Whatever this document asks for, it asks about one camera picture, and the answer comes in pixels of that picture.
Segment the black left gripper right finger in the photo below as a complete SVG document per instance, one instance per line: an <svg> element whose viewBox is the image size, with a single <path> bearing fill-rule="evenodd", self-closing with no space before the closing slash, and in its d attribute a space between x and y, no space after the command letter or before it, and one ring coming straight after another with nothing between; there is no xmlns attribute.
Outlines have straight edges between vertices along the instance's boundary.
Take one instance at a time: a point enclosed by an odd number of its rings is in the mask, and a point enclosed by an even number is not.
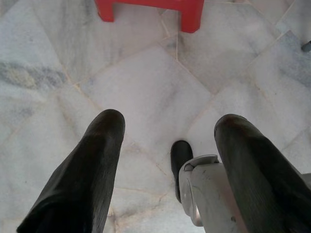
<svg viewBox="0 0 311 233"><path fill-rule="evenodd" d="M311 186L266 136L227 114L214 138L248 233L311 233Z"/></svg>

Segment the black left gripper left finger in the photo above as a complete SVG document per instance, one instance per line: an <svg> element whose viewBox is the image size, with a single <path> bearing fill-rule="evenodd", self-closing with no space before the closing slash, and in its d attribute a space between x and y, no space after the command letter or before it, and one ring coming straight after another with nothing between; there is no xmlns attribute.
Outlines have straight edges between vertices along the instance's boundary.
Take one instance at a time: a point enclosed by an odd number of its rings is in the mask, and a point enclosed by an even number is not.
<svg viewBox="0 0 311 233"><path fill-rule="evenodd" d="M99 113L52 173L17 233L103 233L124 133L119 111Z"/></svg>

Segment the black robot left foot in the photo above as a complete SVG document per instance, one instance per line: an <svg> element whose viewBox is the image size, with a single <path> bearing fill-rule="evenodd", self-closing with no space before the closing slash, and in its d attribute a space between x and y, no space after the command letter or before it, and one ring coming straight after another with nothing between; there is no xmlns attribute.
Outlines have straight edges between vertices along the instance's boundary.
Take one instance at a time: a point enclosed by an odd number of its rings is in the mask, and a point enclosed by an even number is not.
<svg viewBox="0 0 311 233"><path fill-rule="evenodd" d="M193 153L190 144L185 140L179 140L173 143L170 153L171 170L175 182L175 195L181 203L180 188L179 188L179 171L183 164L188 160L193 159Z"/></svg>

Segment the red plastic stool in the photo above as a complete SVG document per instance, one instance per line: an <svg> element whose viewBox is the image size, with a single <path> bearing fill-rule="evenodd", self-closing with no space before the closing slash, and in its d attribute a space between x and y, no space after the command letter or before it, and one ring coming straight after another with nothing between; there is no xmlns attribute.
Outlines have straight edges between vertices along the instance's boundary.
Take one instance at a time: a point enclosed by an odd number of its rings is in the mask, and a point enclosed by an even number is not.
<svg viewBox="0 0 311 233"><path fill-rule="evenodd" d="M105 22L114 21L113 4L125 3L150 6L181 13L181 31L194 33L201 26L201 17L205 0L94 0L98 15Z"/></svg>

